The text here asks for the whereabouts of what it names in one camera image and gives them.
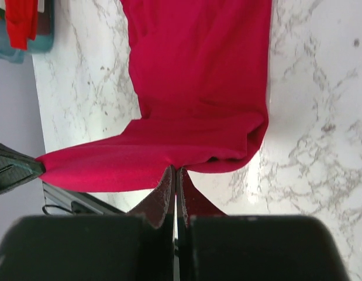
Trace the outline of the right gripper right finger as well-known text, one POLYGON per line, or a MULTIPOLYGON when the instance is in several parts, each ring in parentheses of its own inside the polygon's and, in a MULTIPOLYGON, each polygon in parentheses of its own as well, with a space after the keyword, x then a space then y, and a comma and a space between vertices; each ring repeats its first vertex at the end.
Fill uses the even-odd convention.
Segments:
POLYGON ((194 186, 185 168, 177 171, 176 195, 177 217, 184 224, 184 227, 189 227, 192 216, 211 217, 226 215, 194 186))

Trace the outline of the magenta polo shirt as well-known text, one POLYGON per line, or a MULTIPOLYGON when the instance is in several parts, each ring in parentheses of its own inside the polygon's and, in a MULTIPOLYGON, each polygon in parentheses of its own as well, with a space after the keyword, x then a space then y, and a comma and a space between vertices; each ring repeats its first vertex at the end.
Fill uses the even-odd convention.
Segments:
POLYGON ((246 165, 268 127, 271 1, 123 1, 141 117, 117 136, 39 157, 77 192, 155 188, 165 169, 246 165))

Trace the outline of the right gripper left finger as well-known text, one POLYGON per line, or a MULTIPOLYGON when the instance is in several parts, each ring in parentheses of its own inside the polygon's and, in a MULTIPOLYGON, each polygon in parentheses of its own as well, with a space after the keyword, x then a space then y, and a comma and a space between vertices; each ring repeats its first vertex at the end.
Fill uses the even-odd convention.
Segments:
POLYGON ((165 169, 157 187, 128 215, 143 217, 153 228, 161 228, 166 220, 173 220, 173 167, 165 169))

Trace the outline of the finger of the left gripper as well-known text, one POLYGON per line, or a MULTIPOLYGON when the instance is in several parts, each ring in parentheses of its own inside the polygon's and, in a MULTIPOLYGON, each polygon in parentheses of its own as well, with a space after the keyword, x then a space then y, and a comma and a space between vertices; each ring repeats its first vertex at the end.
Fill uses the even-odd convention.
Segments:
POLYGON ((0 195, 40 177, 45 171, 40 161, 0 143, 0 195))

